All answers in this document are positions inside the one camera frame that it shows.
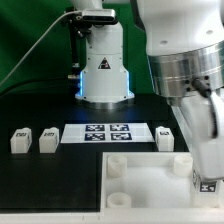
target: white cylindrical device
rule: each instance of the white cylindrical device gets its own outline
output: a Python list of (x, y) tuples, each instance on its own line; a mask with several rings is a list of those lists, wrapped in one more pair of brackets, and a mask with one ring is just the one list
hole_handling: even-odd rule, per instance
[(76, 98), (97, 109), (113, 109), (133, 99), (134, 94), (129, 91), (129, 72), (123, 66), (121, 24), (92, 27), (86, 51), (87, 63)]
[(195, 78), (204, 80), (212, 90), (223, 86), (221, 0), (136, 2), (147, 34), (146, 51), (158, 95), (171, 103), (192, 96)]
[(221, 0), (137, 0), (147, 33), (147, 54), (198, 50), (224, 39)]

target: printed pattern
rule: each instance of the printed pattern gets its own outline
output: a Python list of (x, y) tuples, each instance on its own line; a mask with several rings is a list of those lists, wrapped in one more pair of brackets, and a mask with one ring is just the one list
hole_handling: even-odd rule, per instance
[(85, 141), (105, 141), (106, 137), (104, 133), (85, 134)]

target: silver band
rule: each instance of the silver band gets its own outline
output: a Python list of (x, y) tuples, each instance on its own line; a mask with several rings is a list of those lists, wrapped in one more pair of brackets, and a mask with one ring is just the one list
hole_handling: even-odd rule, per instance
[(192, 95), (195, 77), (201, 77), (212, 90), (224, 83), (224, 41), (181, 54), (148, 56), (148, 61), (154, 91), (164, 97)]
[(119, 110), (135, 103), (135, 98), (126, 99), (117, 103), (95, 103), (86, 100), (75, 99), (77, 103), (84, 107), (96, 110)]

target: blue light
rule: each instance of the blue light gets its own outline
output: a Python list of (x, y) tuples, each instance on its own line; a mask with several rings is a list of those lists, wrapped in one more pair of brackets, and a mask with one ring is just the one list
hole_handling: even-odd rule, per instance
[(130, 87), (129, 75), (130, 75), (129, 72), (127, 71), (127, 89), (128, 89), (128, 96), (131, 95), (131, 92), (130, 92), (130, 89), (129, 89), (129, 87)]
[(80, 85), (80, 91), (79, 91), (79, 93), (80, 93), (80, 96), (82, 96), (82, 87), (83, 87), (83, 84), (82, 84), (82, 81), (83, 81), (83, 73), (81, 72), (80, 73), (80, 83), (79, 83), (79, 85)]

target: black square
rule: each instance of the black square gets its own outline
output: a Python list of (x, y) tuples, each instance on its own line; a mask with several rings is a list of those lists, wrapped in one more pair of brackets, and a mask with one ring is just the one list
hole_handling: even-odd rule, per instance
[(105, 127), (102, 124), (99, 125), (86, 125), (86, 132), (105, 131)]
[(112, 133), (111, 134), (112, 141), (130, 141), (132, 140), (130, 133)]
[(127, 124), (110, 125), (110, 131), (130, 131)]
[(104, 133), (93, 133), (93, 134), (85, 134), (85, 141), (95, 142), (95, 141), (105, 141)]
[(216, 191), (216, 184), (217, 182), (212, 182), (212, 183), (201, 183), (200, 184), (200, 192), (207, 192), (207, 193), (212, 193)]

